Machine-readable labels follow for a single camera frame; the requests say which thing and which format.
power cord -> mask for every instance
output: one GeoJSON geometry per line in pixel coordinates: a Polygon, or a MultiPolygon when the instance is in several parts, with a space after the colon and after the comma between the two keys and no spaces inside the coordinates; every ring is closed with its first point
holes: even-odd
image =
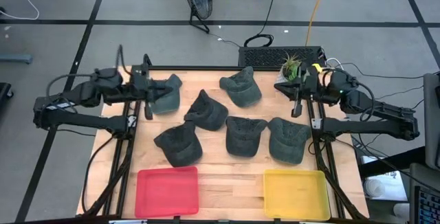
{"type": "Polygon", "coordinates": [[[336,139],[336,141],[337,142],[340,142],[340,143],[342,143],[342,144],[345,144],[345,145],[347,145],[347,146],[349,146],[349,147],[351,147],[354,151],[360,151],[361,153],[363,153],[364,155],[366,155],[366,153],[362,150],[362,149],[360,149],[360,148],[358,148],[358,147],[356,147],[356,146],[353,146],[353,145],[351,145],[351,144],[348,144],[348,143],[346,143],[346,142],[344,142],[344,141],[341,141],[341,140],[339,140],[339,139],[336,139]]]}
{"type": "Polygon", "coordinates": [[[8,16],[8,17],[13,18],[13,19],[35,21],[35,20],[37,20],[40,17],[40,11],[38,10],[38,8],[35,7],[35,5],[30,0],[27,0],[27,2],[35,9],[35,11],[36,11],[35,18],[17,17],[17,16],[13,16],[13,15],[10,15],[10,14],[6,14],[5,12],[2,12],[1,10],[0,10],[0,14],[8,16]]]}
{"type": "Polygon", "coordinates": [[[363,76],[369,76],[369,77],[378,77],[378,78],[388,78],[388,79],[419,79],[419,78],[423,78],[423,76],[416,76],[416,77],[406,77],[406,76],[377,76],[377,75],[370,75],[370,74],[364,74],[364,72],[362,72],[359,67],[354,64],[354,63],[341,63],[341,65],[353,65],[360,74],[362,74],[363,76]]]}
{"type": "Polygon", "coordinates": [[[416,109],[418,106],[419,106],[419,104],[421,104],[422,102],[424,101],[424,99],[423,100],[420,100],[413,108],[411,108],[412,110],[414,110],[414,109],[416,109]]]}
{"type": "Polygon", "coordinates": [[[87,168],[85,170],[85,178],[84,178],[84,185],[82,186],[82,192],[81,192],[81,207],[83,212],[87,212],[87,208],[85,205],[85,190],[87,188],[87,180],[89,179],[89,170],[90,170],[90,165],[93,162],[93,160],[95,159],[95,156],[99,153],[99,151],[101,151],[107,144],[109,144],[112,140],[113,140],[113,136],[110,137],[110,139],[108,139],[105,143],[103,143],[101,146],[99,146],[98,149],[96,149],[96,151],[91,155],[89,163],[87,164],[87,168]]]}
{"type": "Polygon", "coordinates": [[[342,70],[344,70],[344,67],[341,65],[341,62],[340,62],[337,58],[328,58],[327,61],[325,62],[325,63],[326,63],[326,66],[329,66],[329,61],[332,61],[332,60],[336,61],[336,62],[338,63],[338,66],[339,66],[342,70]]]}
{"type": "MultiPolygon", "coordinates": [[[[326,83],[325,83],[325,79],[326,79],[327,75],[330,74],[331,72],[338,71],[338,72],[344,73],[344,74],[345,74],[346,76],[348,76],[348,77],[351,77],[351,75],[350,75],[347,71],[342,70],[342,69],[338,69],[338,68],[326,68],[326,69],[323,69],[323,71],[325,71],[324,76],[322,77],[322,85],[323,85],[324,87],[327,87],[327,85],[326,85],[326,83]]],[[[371,89],[370,89],[368,86],[366,86],[366,85],[363,84],[362,82],[359,82],[358,80],[356,80],[356,83],[357,83],[359,86],[364,87],[364,88],[368,91],[368,93],[370,94],[370,98],[371,98],[371,107],[365,109],[365,110],[362,112],[361,116],[360,116],[360,121],[362,121],[362,122],[366,122],[366,121],[370,120],[370,118],[373,116],[373,110],[374,110],[375,107],[376,107],[376,106],[375,106],[375,97],[374,97],[374,93],[373,93],[373,91],[371,91],[371,89]],[[364,119],[363,117],[364,117],[365,114],[367,114],[367,113],[368,113],[368,117],[364,119]]]]}
{"type": "Polygon", "coordinates": [[[378,135],[376,135],[376,136],[373,138],[373,140],[371,140],[371,142],[369,142],[369,143],[366,144],[366,146],[370,146],[373,142],[376,141],[376,139],[377,139],[380,135],[382,135],[382,134],[378,134],[378,135]]]}
{"type": "Polygon", "coordinates": [[[227,41],[227,40],[224,40],[224,39],[223,39],[222,37],[220,37],[219,35],[212,34],[212,33],[208,33],[208,34],[211,35],[211,36],[215,36],[215,37],[219,38],[221,42],[224,42],[224,43],[230,43],[230,44],[232,44],[232,45],[236,45],[238,48],[241,47],[239,44],[235,43],[234,41],[227,41]]]}
{"type": "MultiPolygon", "coordinates": [[[[123,70],[124,70],[128,75],[131,76],[131,73],[130,73],[130,72],[127,70],[127,68],[125,67],[125,62],[124,62],[124,51],[123,51],[122,45],[119,45],[119,47],[118,47],[118,51],[117,51],[117,53],[116,53],[115,71],[114,71],[113,75],[112,75],[112,76],[98,76],[98,77],[101,78],[101,79],[107,79],[107,78],[112,78],[112,77],[116,76],[116,74],[118,73],[119,62],[121,62],[121,65],[122,65],[123,70]]],[[[56,81],[58,81],[58,80],[60,80],[60,79],[63,79],[63,78],[72,77],[72,76],[73,76],[73,77],[90,77],[90,78],[91,78],[93,75],[92,75],[92,74],[65,74],[65,75],[62,75],[62,76],[58,76],[58,77],[56,77],[55,79],[51,80],[51,81],[49,82],[49,84],[47,84],[47,86],[46,86],[46,98],[47,98],[48,100],[50,100],[50,88],[52,87],[52,85],[53,85],[56,81]]],[[[67,111],[66,109],[62,109],[62,108],[60,108],[57,104],[54,104],[56,101],[58,101],[58,100],[60,100],[60,99],[64,100],[64,103],[65,103],[65,104],[68,104],[69,107],[70,107],[70,109],[72,109],[72,110],[74,111],[74,113],[78,113],[78,111],[75,109],[75,107],[73,106],[73,104],[72,104],[70,101],[68,101],[66,98],[63,98],[63,97],[57,97],[56,99],[53,99],[49,104],[46,104],[46,105],[43,107],[43,111],[45,111],[45,110],[46,110],[46,107],[48,107],[49,105],[54,105],[54,107],[57,108],[58,110],[61,110],[61,111],[67,111]]]]}
{"type": "Polygon", "coordinates": [[[408,90],[406,90],[406,91],[400,91],[400,92],[396,92],[396,93],[390,93],[390,94],[384,95],[384,96],[382,96],[382,97],[380,97],[380,98],[376,98],[376,100],[380,100],[380,99],[382,99],[382,98],[386,98],[386,97],[391,97],[391,96],[394,96],[394,95],[399,94],[399,93],[408,93],[409,91],[413,91],[413,90],[416,90],[416,89],[421,89],[422,87],[424,87],[424,86],[415,87],[415,88],[412,88],[412,89],[408,89],[408,90]]]}
{"type": "Polygon", "coordinates": [[[78,132],[78,131],[73,131],[73,130],[70,130],[70,129],[68,129],[68,128],[62,128],[62,129],[58,129],[58,130],[56,130],[56,131],[67,131],[67,132],[72,132],[72,133],[75,133],[75,134],[78,134],[78,135],[84,135],[84,136],[95,137],[95,135],[92,135],[92,134],[86,134],[86,133],[81,133],[81,132],[78,132]]]}
{"type": "MultiPolygon", "coordinates": [[[[311,155],[315,155],[315,153],[312,153],[312,152],[310,151],[311,145],[313,145],[313,143],[314,143],[314,141],[311,141],[311,143],[310,143],[309,146],[307,147],[307,150],[309,151],[309,153],[310,153],[311,155]]],[[[322,152],[322,151],[324,150],[324,148],[325,148],[326,145],[327,145],[327,142],[324,143],[324,146],[322,146],[322,148],[320,149],[320,152],[322,152]]]]}
{"type": "Polygon", "coordinates": [[[269,15],[270,15],[270,11],[272,10],[272,4],[274,3],[274,0],[270,1],[270,6],[269,6],[269,11],[267,12],[267,16],[266,16],[266,20],[264,21],[263,27],[261,28],[261,31],[259,33],[257,33],[255,36],[252,36],[248,39],[246,39],[245,44],[243,45],[244,47],[248,46],[248,43],[250,41],[253,41],[256,38],[267,38],[269,39],[269,42],[267,42],[265,45],[263,45],[263,47],[268,47],[272,44],[272,42],[274,42],[274,36],[271,34],[261,34],[261,32],[263,32],[264,28],[266,27],[267,24],[267,20],[269,19],[269,15]]]}

black cable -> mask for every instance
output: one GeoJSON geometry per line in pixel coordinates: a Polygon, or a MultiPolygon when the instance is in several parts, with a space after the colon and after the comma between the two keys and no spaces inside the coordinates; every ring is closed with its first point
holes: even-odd
{"type": "Polygon", "coordinates": [[[353,150],[358,150],[358,151],[360,151],[360,152],[362,152],[364,155],[366,155],[366,153],[362,150],[362,149],[360,149],[360,148],[356,148],[355,146],[353,146],[353,145],[351,145],[351,144],[348,144],[348,143],[346,143],[346,142],[343,142],[343,141],[341,141],[341,140],[339,140],[339,139],[336,139],[336,141],[337,142],[340,142],[340,143],[343,143],[343,144],[345,144],[345,145],[347,145],[347,146],[350,146],[353,150]]]}
{"type": "Polygon", "coordinates": [[[369,143],[367,143],[366,145],[367,146],[370,146],[370,144],[372,144],[380,135],[382,135],[382,134],[378,134],[378,135],[376,135],[374,138],[373,138],[373,140],[371,140],[371,142],[369,142],[369,143]]]}
{"type": "Polygon", "coordinates": [[[68,128],[62,128],[62,129],[58,129],[56,131],[67,131],[67,132],[72,132],[72,133],[75,133],[75,134],[78,134],[78,135],[85,135],[85,136],[90,136],[90,137],[95,137],[96,136],[96,135],[92,135],[92,134],[86,134],[86,133],[81,133],[81,132],[78,132],[78,131],[69,130],[68,128]]]}
{"type": "Polygon", "coordinates": [[[370,120],[370,118],[373,116],[374,110],[375,110],[375,98],[374,98],[374,93],[373,91],[371,91],[371,89],[369,87],[367,87],[364,83],[361,82],[357,82],[359,84],[359,86],[363,86],[369,93],[370,93],[370,98],[371,98],[371,107],[368,109],[365,109],[362,114],[360,115],[359,119],[361,122],[366,122],[368,120],[370,120]],[[364,117],[364,115],[370,111],[370,113],[368,114],[368,117],[366,119],[362,119],[364,117]]]}
{"type": "Polygon", "coordinates": [[[208,33],[208,34],[211,35],[211,36],[216,36],[217,38],[220,38],[220,39],[221,39],[221,42],[234,44],[234,45],[236,45],[238,48],[241,47],[239,44],[235,43],[234,41],[227,41],[227,40],[224,40],[224,39],[223,39],[222,37],[220,37],[219,35],[216,35],[216,34],[213,34],[213,33],[208,33]]]}
{"type": "Polygon", "coordinates": [[[91,77],[91,74],[65,74],[65,75],[62,75],[62,76],[58,76],[58,77],[56,77],[55,79],[51,80],[51,81],[49,82],[49,84],[47,84],[47,86],[46,86],[46,98],[47,98],[48,100],[50,100],[50,87],[51,87],[56,81],[58,81],[58,80],[60,80],[60,79],[63,79],[63,78],[71,77],[71,76],[73,76],[73,77],[91,77]]]}
{"type": "Polygon", "coordinates": [[[417,183],[420,183],[421,185],[423,185],[424,187],[428,188],[429,190],[433,190],[433,191],[435,191],[435,192],[440,192],[439,190],[437,190],[437,189],[435,189],[435,188],[433,188],[433,187],[431,187],[431,186],[429,186],[429,185],[427,185],[427,184],[421,182],[420,180],[414,178],[413,176],[411,176],[411,175],[408,174],[407,172],[404,172],[403,170],[398,169],[397,167],[395,167],[394,165],[392,165],[390,162],[385,161],[385,160],[379,158],[378,156],[374,155],[374,154],[373,154],[371,151],[369,151],[368,148],[365,146],[364,142],[362,141],[362,137],[361,137],[360,135],[359,135],[359,138],[360,138],[360,141],[359,141],[359,142],[360,142],[362,145],[364,145],[365,150],[366,150],[367,152],[369,152],[374,158],[376,158],[377,160],[379,160],[379,161],[381,161],[382,163],[386,164],[387,166],[391,167],[393,170],[399,171],[399,172],[402,173],[403,175],[408,176],[410,179],[416,181],[417,183]]]}
{"type": "Polygon", "coordinates": [[[376,100],[380,100],[380,99],[382,99],[382,98],[386,98],[386,97],[391,97],[391,96],[394,96],[394,95],[399,94],[399,93],[408,93],[409,91],[413,91],[413,90],[416,90],[416,89],[421,89],[422,87],[424,87],[424,86],[415,87],[415,88],[412,88],[412,89],[408,89],[408,90],[406,90],[406,91],[400,91],[400,92],[396,92],[396,93],[390,93],[390,94],[384,95],[384,96],[382,96],[382,97],[380,97],[380,98],[376,98],[376,100]]]}
{"type": "MultiPolygon", "coordinates": [[[[360,146],[362,146],[362,143],[361,143],[358,139],[356,139],[356,137],[351,136],[351,139],[354,139],[355,141],[358,142],[358,144],[359,144],[360,146]]],[[[383,156],[385,156],[385,157],[390,157],[390,155],[387,155],[386,153],[384,153],[384,152],[382,152],[382,151],[380,151],[380,150],[377,150],[377,149],[375,149],[375,148],[371,148],[371,147],[369,146],[369,144],[367,144],[366,146],[367,146],[368,148],[370,148],[370,149],[373,149],[374,151],[376,151],[377,153],[379,153],[379,154],[381,154],[381,155],[383,155],[383,156]]]]}
{"type": "MultiPolygon", "coordinates": [[[[311,143],[309,144],[309,146],[307,147],[307,150],[309,151],[309,153],[311,154],[311,155],[315,155],[315,153],[312,153],[311,151],[310,151],[310,147],[311,147],[311,145],[314,143],[314,141],[311,141],[311,143]]],[[[325,148],[325,146],[326,146],[327,144],[326,143],[324,143],[324,146],[322,146],[322,148],[320,149],[320,152],[322,152],[323,150],[324,150],[324,148],[325,148]]]]}
{"type": "Polygon", "coordinates": [[[419,104],[421,104],[423,101],[424,101],[424,99],[420,100],[413,108],[411,108],[411,110],[416,109],[419,106],[419,104]]]}
{"type": "Polygon", "coordinates": [[[269,6],[269,11],[267,12],[267,16],[266,16],[266,20],[264,21],[263,27],[261,28],[261,31],[259,33],[257,33],[255,36],[252,36],[248,39],[246,39],[245,44],[243,45],[244,47],[248,46],[248,43],[250,41],[253,41],[256,38],[267,38],[269,39],[269,42],[267,42],[265,45],[263,45],[263,47],[268,47],[272,44],[272,42],[274,42],[274,36],[271,34],[261,34],[261,32],[263,32],[264,28],[266,27],[267,24],[267,20],[269,19],[269,15],[270,15],[270,11],[272,10],[272,4],[274,3],[274,0],[270,1],[270,6],[269,6]]]}
{"type": "Polygon", "coordinates": [[[406,76],[376,76],[376,75],[370,75],[370,74],[364,74],[359,67],[354,64],[354,63],[341,63],[341,65],[353,65],[360,74],[362,74],[363,76],[369,76],[369,77],[378,77],[378,78],[391,78],[391,79],[419,79],[419,78],[423,78],[423,76],[416,76],[416,77],[406,77],[406,76]]]}
{"type": "Polygon", "coordinates": [[[125,67],[124,52],[122,51],[122,45],[119,45],[118,54],[116,55],[116,71],[118,70],[118,59],[121,60],[121,65],[122,65],[122,68],[124,69],[125,73],[127,73],[129,76],[132,76],[131,72],[129,72],[125,67]]]}
{"type": "Polygon", "coordinates": [[[87,168],[85,171],[85,178],[84,178],[84,185],[82,186],[82,193],[81,193],[81,206],[82,206],[82,210],[83,212],[87,212],[87,208],[85,206],[85,190],[87,187],[87,180],[89,178],[89,170],[90,170],[90,165],[93,162],[95,156],[98,154],[98,152],[103,149],[108,143],[110,143],[113,140],[113,136],[110,137],[110,139],[108,139],[105,143],[103,143],[98,149],[96,149],[96,151],[93,153],[93,155],[90,157],[89,163],[87,164],[87,168]]]}

wire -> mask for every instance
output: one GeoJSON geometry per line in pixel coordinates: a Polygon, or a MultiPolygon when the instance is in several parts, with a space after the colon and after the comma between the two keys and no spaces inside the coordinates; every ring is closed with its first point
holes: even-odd
{"type": "Polygon", "coordinates": [[[240,48],[241,46],[239,45],[239,44],[237,44],[237,43],[235,43],[234,41],[227,41],[227,40],[224,40],[222,37],[220,37],[219,35],[216,35],[216,34],[212,34],[212,33],[208,33],[209,35],[211,35],[211,36],[216,36],[217,38],[220,38],[221,40],[221,42],[224,42],[224,43],[231,43],[231,44],[233,44],[233,45],[236,45],[238,48],[240,48]]]}
{"type": "Polygon", "coordinates": [[[370,74],[364,74],[359,67],[354,64],[354,63],[341,63],[341,65],[353,65],[360,74],[362,74],[363,76],[369,76],[369,77],[378,77],[378,78],[388,78],[388,79],[419,79],[419,78],[423,78],[423,76],[416,76],[416,77],[406,77],[406,76],[377,76],[377,75],[370,75],[370,74]]]}
{"type": "Polygon", "coordinates": [[[89,170],[90,170],[90,165],[93,162],[95,156],[98,154],[99,151],[101,151],[101,149],[103,149],[108,143],[110,143],[113,140],[113,136],[110,137],[110,139],[108,139],[105,143],[103,143],[98,149],[96,149],[96,151],[93,153],[93,155],[90,157],[89,163],[87,164],[87,168],[85,170],[85,178],[84,178],[84,185],[82,186],[82,193],[81,193],[81,206],[82,206],[82,210],[85,213],[86,212],[86,205],[85,205],[85,190],[87,188],[87,180],[89,179],[89,170]]]}
{"type": "Polygon", "coordinates": [[[125,73],[127,73],[129,76],[132,76],[132,75],[131,75],[131,72],[129,72],[129,71],[126,69],[126,67],[125,67],[125,62],[124,62],[124,52],[122,51],[122,45],[121,45],[121,44],[119,44],[119,47],[118,47],[118,53],[116,54],[116,68],[115,68],[115,71],[118,71],[118,62],[119,62],[119,59],[121,60],[121,65],[122,65],[122,68],[124,69],[125,73]]]}
{"type": "Polygon", "coordinates": [[[347,145],[347,146],[350,146],[352,149],[354,149],[354,150],[358,150],[358,151],[362,152],[364,155],[366,155],[366,153],[365,153],[362,149],[360,149],[360,148],[357,148],[357,147],[355,147],[355,146],[353,146],[353,145],[351,145],[351,144],[348,144],[348,143],[346,143],[346,142],[343,142],[343,141],[341,141],[341,140],[339,140],[339,139],[336,139],[336,141],[337,141],[337,142],[340,142],[340,143],[343,143],[343,144],[345,144],[345,145],[347,145]]]}
{"type": "MultiPolygon", "coordinates": [[[[314,143],[314,141],[312,141],[310,144],[309,144],[309,146],[307,147],[307,150],[309,151],[309,153],[311,154],[311,155],[315,155],[315,153],[312,153],[311,151],[310,151],[310,147],[311,147],[311,145],[314,143]]],[[[324,150],[324,148],[325,148],[325,146],[326,146],[327,144],[326,143],[324,143],[324,146],[322,146],[322,148],[320,149],[320,152],[322,152],[323,150],[324,150]]]]}
{"type": "Polygon", "coordinates": [[[10,14],[6,14],[5,12],[2,12],[1,10],[0,10],[0,13],[3,14],[3,15],[8,16],[8,17],[10,17],[10,18],[13,18],[13,19],[31,20],[31,21],[34,21],[34,20],[38,19],[38,18],[40,17],[40,11],[39,11],[39,9],[36,8],[35,5],[34,5],[30,0],[27,0],[27,2],[28,2],[28,3],[29,3],[29,4],[35,9],[35,11],[36,11],[36,16],[35,16],[35,18],[17,17],[17,16],[13,16],[13,15],[10,15],[10,14]]]}
{"type": "Polygon", "coordinates": [[[367,143],[366,144],[366,146],[369,146],[370,144],[372,144],[380,135],[382,135],[382,134],[378,134],[378,135],[376,135],[374,138],[373,138],[373,140],[371,140],[371,142],[369,142],[369,143],[367,143]]]}
{"type": "Polygon", "coordinates": [[[386,164],[387,166],[391,167],[392,169],[394,169],[394,170],[396,170],[396,171],[399,171],[399,172],[402,173],[403,175],[408,176],[410,179],[416,181],[417,183],[420,183],[421,185],[423,185],[424,187],[428,188],[429,190],[433,190],[433,191],[435,191],[435,192],[440,192],[439,190],[437,190],[437,189],[435,189],[435,188],[433,188],[433,187],[431,187],[431,186],[429,186],[429,185],[427,185],[427,184],[421,182],[420,180],[414,178],[413,176],[411,176],[411,175],[408,174],[407,172],[404,172],[403,170],[398,169],[397,167],[395,167],[394,165],[392,165],[390,162],[388,162],[388,161],[386,161],[386,160],[383,160],[383,159],[379,158],[378,156],[374,155],[374,154],[373,154],[373,153],[372,153],[372,152],[371,152],[371,151],[365,146],[364,142],[362,141],[362,137],[360,136],[360,134],[359,134],[359,139],[360,139],[359,142],[360,142],[362,145],[364,145],[365,150],[366,150],[367,152],[369,152],[369,153],[370,153],[374,158],[376,158],[377,160],[381,161],[382,163],[386,164]]]}
{"type": "Polygon", "coordinates": [[[400,92],[396,92],[396,93],[387,94],[387,95],[382,96],[380,98],[376,98],[376,100],[380,100],[380,99],[386,98],[386,97],[391,97],[391,96],[394,96],[394,95],[399,94],[399,93],[408,93],[409,91],[416,90],[416,89],[421,89],[422,87],[424,87],[424,86],[415,87],[415,88],[412,88],[412,89],[408,89],[406,91],[400,91],[400,92]]]}
{"type": "Polygon", "coordinates": [[[369,146],[369,144],[371,143],[369,143],[369,144],[367,144],[367,145],[362,145],[362,143],[358,140],[358,139],[356,139],[356,137],[354,137],[354,136],[351,136],[351,138],[352,139],[354,139],[355,141],[357,141],[358,142],[358,144],[362,147],[368,147],[368,148],[370,148],[370,149],[373,149],[374,151],[376,151],[377,153],[379,153],[379,154],[381,154],[381,155],[383,155],[384,157],[390,157],[390,155],[387,155],[386,153],[384,153],[384,152],[382,152],[382,151],[380,151],[380,150],[377,150],[377,149],[375,149],[375,148],[371,148],[370,146],[369,146]]]}
{"type": "Polygon", "coordinates": [[[65,74],[58,77],[55,77],[55,79],[51,80],[49,84],[46,86],[46,98],[50,98],[50,87],[58,80],[67,78],[67,77],[91,77],[91,74],[65,74]]]}
{"type": "Polygon", "coordinates": [[[373,112],[375,110],[375,98],[374,98],[374,93],[373,91],[371,91],[371,89],[369,87],[367,87],[364,83],[362,82],[357,82],[359,84],[359,86],[363,86],[369,93],[370,93],[370,97],[371,97],[371,107],[368,109],[365,109],[364,112],[362,112],[361,116],[360,116],[360,121],[362,122],[366,122],[368,120],[370,120],[370,118],[373,116],[373,112]],[[364,115],[370,111],[370,113],[368,114],[368,117],[366,119],[363,119],[364,115]]]}
{"type": "Polygon", "coordinates": [[[69,130],[68,128],[62,128],[62,129],[58,129],[58,130],[56,130],[56,131],[67,131],[67,132],[72,132],[72,133],[75,133],[75,134],[78,134],[78,135],[85,135],[85,136],[95,137],[95,135],[92,135],[92,134],[86,134],[86,133],[81,133],[81,132],[73,131],[73,130],[69,130]]]}
{"type": "Polygon", "coordinates": [[[267,20],[269,19],[269,15],[270,15],[270,11],[272,10],[272,4],[274,3],[274,0],[270,1],[270,6],[269,6],[269,11],[267,12],[267,16],[266,16],[266,20],[264,21],[263,27],[261,28],[261,31],[259,33],[257,33],[255,36],[252,36],[248,39],[246,39],[245,44],[243,45],[244,47],[248,46],[248,43],[250,41],[253,41],[256,38],[267,38],[269,39],[269,42],[267,42],[265,45],[263,45],[263,47],[268,47],[272,44],[272,42],[274,42],[274,36],[271,34],[261,34],[261,32],[263,32],[264,28],[266,27],[267,24],[267,20]]]}
{"type": "Polygon", "coordinates": [[[319,6],[320,2],[321,2],[321,0],[317,0],[316,1],[315,8],[313,9],[313,12],[311,13],[310,22],[309,22],[309,28],[307,29],[307,37],[305,39],[305,46],[307,46],[307,44],[309,43],[311,24],[314,21],[315,13],[316,13],[316,10],[318,9],[318,6],[319,6]]]}
{"type": "Polygon", "coordinates": [[[419,106],[419,104],[421,104],[423,101],[424,101],[424,99],[423,99],[423,100],[420,100],[420,101],[415,105],[415,107],[411,108],[411,110],[416,109],[416,108],[419,106]]]}
{"type": "Polygon", "coordinates": [[[340,62],[338,59],[336,59],[336,58],[329,58],[329,59],[327,59],[326,64],[328,65],[329,61],[331,61],[331,60],[335,60],[335,61],[338,63],[338,66],[339,66],[342,70],[344,70],[344,67],[341,65],[341,62],[340,62]]]}

desk leg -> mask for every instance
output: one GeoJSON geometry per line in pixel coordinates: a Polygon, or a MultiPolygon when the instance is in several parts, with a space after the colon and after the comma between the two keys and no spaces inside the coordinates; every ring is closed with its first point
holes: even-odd
{"type": "MultiPolygon", "coordinates": [[[[408,150],[404,153],[384,158],[383,160],[391,163],[400,170],[409,168],[411,163],[425,164],[425,146],[408,150]]],[[[359,165],[361,178],[382,175],[391,171],[394,171],[394,169],[379,160],[359,165]]]]}

small plant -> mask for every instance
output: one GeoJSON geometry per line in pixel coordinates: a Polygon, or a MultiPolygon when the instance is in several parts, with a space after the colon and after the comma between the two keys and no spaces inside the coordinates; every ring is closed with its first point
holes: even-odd
{"type": "Polygon", "coordinates": [[[281,67],[281,71],[284,78],[288,79],[288,81],[292,81],[298,74],[298,68],[301,65],[301,60],[298,60],[297,55],[289,56],[289,54],[287,54],[287,58],[284,59],[286,62],[281,67]]]}

